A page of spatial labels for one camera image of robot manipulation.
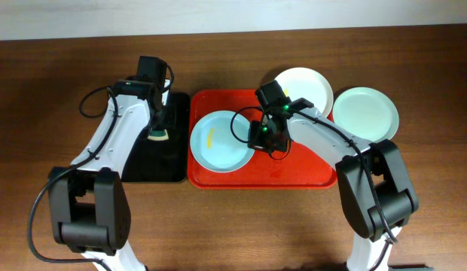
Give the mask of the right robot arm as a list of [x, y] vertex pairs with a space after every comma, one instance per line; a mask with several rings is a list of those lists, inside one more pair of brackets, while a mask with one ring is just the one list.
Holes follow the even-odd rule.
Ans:
[[277, 81], [255, 91], [261, 119], [250, 124], [247, 145], [272, 154], [291, 144], [311, 150], [337, 175], [343, 213], [355, 236], [346, 270], [388, 270], [396, 236], [419, 208], [397, 145], [359, 138], [324, 117], [304, 98], [291, 100]]

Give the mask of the white plate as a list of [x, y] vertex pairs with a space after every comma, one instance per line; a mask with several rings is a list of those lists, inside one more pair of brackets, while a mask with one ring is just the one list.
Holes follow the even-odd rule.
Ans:
[[275, 77], [284, 94], [292, 101], [305, 98], [324, 117], [332, 110], [334, 94], [327, 79], [315, 70], [303, 67], [287, 69]]

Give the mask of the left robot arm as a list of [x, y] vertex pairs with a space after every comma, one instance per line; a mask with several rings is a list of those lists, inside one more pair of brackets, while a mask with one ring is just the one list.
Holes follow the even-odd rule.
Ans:
[[174, 81], [171, 67], [141, 56], [135, 75], [105, 87], [107, 107], [86, 148], [68, 167], [55, 167], [47, 195], [54, 240], [99, 270], [145, 270], [128, 242], [130, 207], [121, 183], [140, 139], [166, 141], [165, 105]]

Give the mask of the pale green plate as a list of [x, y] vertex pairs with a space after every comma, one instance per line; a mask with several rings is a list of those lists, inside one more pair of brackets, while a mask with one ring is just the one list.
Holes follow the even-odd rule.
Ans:
[[347, 132], [371, 142], [392, 139], [399, 127], [394, 102], [370, 87], [353, 87], [343, 91], [334, 102], [332, 117]]

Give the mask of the light blue plate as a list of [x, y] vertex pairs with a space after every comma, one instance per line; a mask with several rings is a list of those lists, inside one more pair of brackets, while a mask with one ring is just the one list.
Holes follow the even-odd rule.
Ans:
[[250, 122], [233, 111], [214, 111], [202, 117], [190, 136], [190, 148], [194, 159], [211, 172], [228, 173], [244, 167], [253, 157], [254, 150], [236, 139], [231, 132], [233, 120], [235, 135], [245, 141]]

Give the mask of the green and yellow sponge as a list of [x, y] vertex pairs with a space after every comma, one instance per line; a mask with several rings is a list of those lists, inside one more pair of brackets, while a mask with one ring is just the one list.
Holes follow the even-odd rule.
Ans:
[[148, 133], [147, 139], [154, 142], [164, 142], [169, 139], [169, 134], [166, 129], [152, 129]]

